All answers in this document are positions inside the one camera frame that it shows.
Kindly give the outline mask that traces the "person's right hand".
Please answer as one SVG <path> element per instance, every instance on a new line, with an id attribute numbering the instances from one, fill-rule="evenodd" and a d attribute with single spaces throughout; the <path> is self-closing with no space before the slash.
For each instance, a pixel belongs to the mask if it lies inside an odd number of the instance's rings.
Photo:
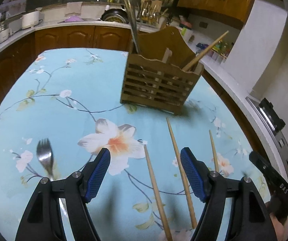
<path id="1" fill-rule="evenodd" d="M 284 225 L 277 219 L 277 217 L 273 214 L 269 214 L 271 221 L 273 223 L 275 234 L 277 236 L 278 241 L 283 241 L 285 236 L 285 227 Z"/>

